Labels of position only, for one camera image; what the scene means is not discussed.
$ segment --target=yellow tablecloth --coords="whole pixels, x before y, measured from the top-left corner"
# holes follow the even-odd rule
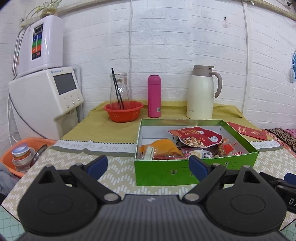
[[[106,103],[102,103],[92,109],[89,115],[79,123],[73,130],[67,133],[62,139],[94,142],[112,143],[136,143],[141,119],[147,116],[147,106],[140,113],[137,120],[128,123],[116,123],[108,118],[108,113],[103,109]],[[161,119],[188,119],[186,117],[186,107],[180,106],[179,102],[169,102],[167,106],[161,108]],[[212,119],[230,121],[242,126],[258,129],[250,123],[243,114],[233,105],[215,104]],[[258,141],[258,139],[244,136],[248,141]]]

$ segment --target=black straw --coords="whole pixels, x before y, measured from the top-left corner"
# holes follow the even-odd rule
[[[120,92],[119,92],[119,90],[118,90],[118,84],[117,84],[117,81],[116,81],[116,77],[115,77],[115,74],[114,74],[114,70],[113,70],[113,68],[111,68],[111,70],[112,70],[112,77],[113,77],[113,82],[114,82],[114,87],[115,87],[115,92],[116,92],[116,97],[117,97],[118,106],[119,106],[120,109],[124,109],[124,104],[123,104],[123,101],[122,101],[121,94],[120,94]]]

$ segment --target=pink fabric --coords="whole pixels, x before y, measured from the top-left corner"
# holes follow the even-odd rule
[[[285,129],[285,131],[296,138],[296,129]]]

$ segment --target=blue decoration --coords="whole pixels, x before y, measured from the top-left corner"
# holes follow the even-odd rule
[[[291,79],[290,79],[291,83],[294,83],[296,81],[295,76],[296,76],[296,51],[293,53],[293,57],[292,57],[292,68],[291,68]]]

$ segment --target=control panel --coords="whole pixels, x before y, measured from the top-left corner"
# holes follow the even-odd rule
[[[43,24],[34,28],[32,44],[32,60],[41,57]]]
[[[60,106],[60,114],[66,114],[81,105],[84,100],[71,67],[48,70],[55,96]]]

